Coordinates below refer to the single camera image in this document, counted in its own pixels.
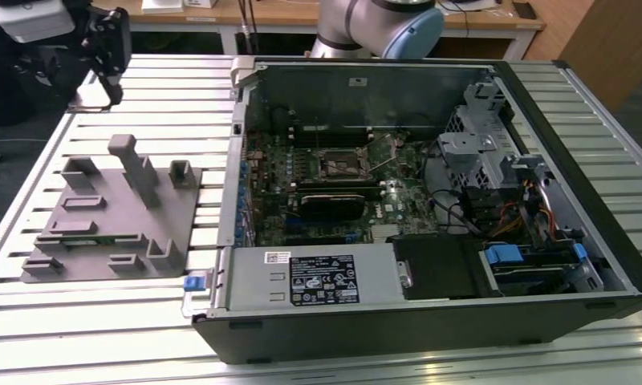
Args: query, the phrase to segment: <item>metal bracket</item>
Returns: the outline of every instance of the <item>metal bracket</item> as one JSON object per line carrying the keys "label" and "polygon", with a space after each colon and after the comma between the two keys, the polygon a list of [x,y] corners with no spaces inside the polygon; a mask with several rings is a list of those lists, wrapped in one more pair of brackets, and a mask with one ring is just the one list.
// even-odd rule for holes
{"label": "metal bracket", "polygon": [[495,82],[480,82],[468,86],[463,98],[471,109],[481,108],[499,112],[504,106],[506,97]]}
{"label": "metal bracket", "polygon": [[237,56],[233,59],[230,66],[230,83],[233,87],[242,87],[252,82],[253,78],[249,78],[256,72],[254,57],[253,56]]}

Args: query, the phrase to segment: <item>aluminum table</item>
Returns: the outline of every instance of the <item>aluminum table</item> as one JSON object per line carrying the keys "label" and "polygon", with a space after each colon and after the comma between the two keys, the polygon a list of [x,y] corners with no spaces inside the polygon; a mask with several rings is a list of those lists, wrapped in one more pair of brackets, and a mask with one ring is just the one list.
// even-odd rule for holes
{"label": "aluminum table", "polygon": [[[119,167],[105,149],[121,133],[137,137],[137,152],[150,155],[154,167],[180,157],[204,169],[188,269],[213,266],[230,61],[134,55],[121,105],[106,114],[63,116],[0,224],[0,384],[642,384],[642,312],[542,345],[228,366],[181,316],[181,278],[18,281],[63,187],[57,171],[75,155],[91,156],[99,167]],[[512,68],[642,252],[642,150],[570,70],[548,63]],[[520,134],[536,150],[524,129]],[[198,306],[208,293],[192,300]]]}

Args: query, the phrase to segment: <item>wooden desk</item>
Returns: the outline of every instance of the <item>wooden desk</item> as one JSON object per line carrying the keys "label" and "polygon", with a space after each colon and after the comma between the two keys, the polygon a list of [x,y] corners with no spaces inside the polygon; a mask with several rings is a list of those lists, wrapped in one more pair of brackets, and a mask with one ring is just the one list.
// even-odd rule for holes
{"label": "wooden desk", "polygon": [[530,0],[547,20],[526,59],[562,59],[611,111],[642,82],[642,0]]}
{"label": "wooden desk", "polygon": [[[94,0],[101,8],[119,6],[127,10],[132,30],[137,32],[217,32],[221,35],[224,53],[237,55],[234,36],[240,32],[240,9],[236,0],[220,0],[212,9],[186,7],[177,14],[142,14],[141,0]],[[314,34],[317,5],[285,0],[253,2],[256,24],[260,33]],[[500,8],[514,13],[511,0]],[[515,16],[497,16],[488,12],[468,12],[444,17],[445,38],[508,39],[511,44],[504,59],[520,59],[535,33],[544,27],[542,20],[526,20]]]}

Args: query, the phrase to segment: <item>cable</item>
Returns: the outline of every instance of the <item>cable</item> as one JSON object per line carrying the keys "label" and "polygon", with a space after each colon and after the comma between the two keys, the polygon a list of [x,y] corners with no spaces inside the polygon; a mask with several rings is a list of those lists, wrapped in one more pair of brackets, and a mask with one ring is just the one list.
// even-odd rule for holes
{"label": "cable", "polygon": [[520,225],[523,222],[520,220],[520,217],[516,217],[502,229],[499,229],[493,234],[489,235],[489,238],[495,238],[497,235],[502,235],[503,233],[507,233],[508,231],[514,230],[518,225]]}
{"label": "cable", "polygon": [[[437,144],[437,140],[433,139],[432,143],[428,146],[428,151],[425,152],[425,160],[423,161],[423,165],[420,166],[420,170],[417,170],[417,175],[420,175],[421,178],[423,178],[423,186],[425,186],[425,166],[428,165],[429,153],[432,152],[436,144]],[[428,193],[429,196],[432,194],[435,194],[435,192],[428,191],[427,186],[425,186],[425,192]]]}
{"label": "cable", "polygon": [[252,22],[252,30],[254,31],[254,54],[258,54],[258,31],[256,30],[256,20],[254,20],[254,7],[252,6],[252,0],[248,0],[249,3],[249,19]]}
{"label": "cable", "polygon": [[46,142],[46,139],[0,139],[0,142]]}
{"label": "cable", "polygon": [[544,209],[544,207],[540,206],[539,208],[540,213],[543,213],[547,216],[547,227],[548,227],[548,236],[551,240],[554,241],[556,239],[556,224],[554,222],[554,213]]}
{"label": "cable", "polygon": [[452,203],[449,205],[449,208],[447,209],[447,223],[444,224],[445,227],[444,227],[444,232],[448,233],[449,232],[449,227],[451,226],[455,226],[455,227],[465,227],[464,225],[452,225],[451,224],[451,210],[456,207],[456,206],[461,206],[461,204],[459,202],[456,203]]}
{"label": "cable", "polygon": [[[444,6],[444,4],[441,3],[440,0],[437,0],[437,4],[439,4],[439,6],[441,6],[441,8],[443,8],[444,10],[448,10],[449,12],[456,12],[456,10],[452,10],[451,8],[447,8],[447,7]],[[468,26],[468,11],[463,10],[463,9],[459,7],[459,4],[456,4],[455,2],[452,2],[452,4],[453,4],[453,6],[456,7],[456,9],[459,10],[459,12],[463,13],[463,22],[464,22],[464,25],[465,25],[465,28],[467,28],[467,35],[465,35],[464,39],[467,40],[467,39],[468,39],[468,36],[471,35],[471,28],[469,28],[469,26]],[[465,49],[464,49],[464,48],[465,48],[465,44],[461,44],[461,56],[464,56],[464,55],[463,55],[464,52],[465,52]]]}
{"label": "cable", "polygon": [[429,196],[432,196],[436,193],[449,193],[453,197],[459,197],[459,192],[451,188],[439,188],[429,193]]}
{"label": "cable", "polygon": [[242,34],[245,35],[245,49],[246,54],[253,55],[254,50],[252,48],[252,41],[249,36],[249,22],[246,20],[246,5],[245,0],[237,0],[237,4],[240,6],[240,21],[242,23]]}
{"label": "cable", "polygon": [[515,202],[507,203],[504,205],[504,207],[502,207],[502,210],[499,210],[499,223],[497,223],[497,225],[502,225],[502,222],[504,222],[506,209],[511,206],[515,206]]}
{"label": "cable", "polygon": [[[435,190],[432,192],[432,194],[435,194],[436,192],[443,192],[443,191],[451,191],[451,190],[447,190],[447,189],[443,189],[443,190]],[[435,205],[443,209],[448,215],[451,215],[465,227],[468,230],[471,230],[471,233],[473,233],[475,235],[477,235],[479,237],[484,237],[484,234],[483,232],[480,231],[480,229],[464,218],[461,217],[459,214],[456,214],[452,210],[449,210],[449,208],[447,206],[444,206],[433,197],[431,197],[429,199],[432,199],[432,202],[435,203]]]}

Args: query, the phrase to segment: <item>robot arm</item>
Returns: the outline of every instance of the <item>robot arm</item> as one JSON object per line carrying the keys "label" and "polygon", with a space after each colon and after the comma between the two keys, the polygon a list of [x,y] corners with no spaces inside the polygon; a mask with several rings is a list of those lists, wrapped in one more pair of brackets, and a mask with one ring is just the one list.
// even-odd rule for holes
{"label": "robot arm", "polygon": [[385,59],[421,59],[444,26],[433,0],[323,0],[310,56],[356,58],[361,48]]}
{"label": "robot arm", "polygon": [[0,61],[70,98],[55,82],[63,53],[83,61],[99,78],[109,97],[99,107],[107,110],[121,102],[118,81],[130,61],[126,11],[101,10],[89,0],[0,0]]}

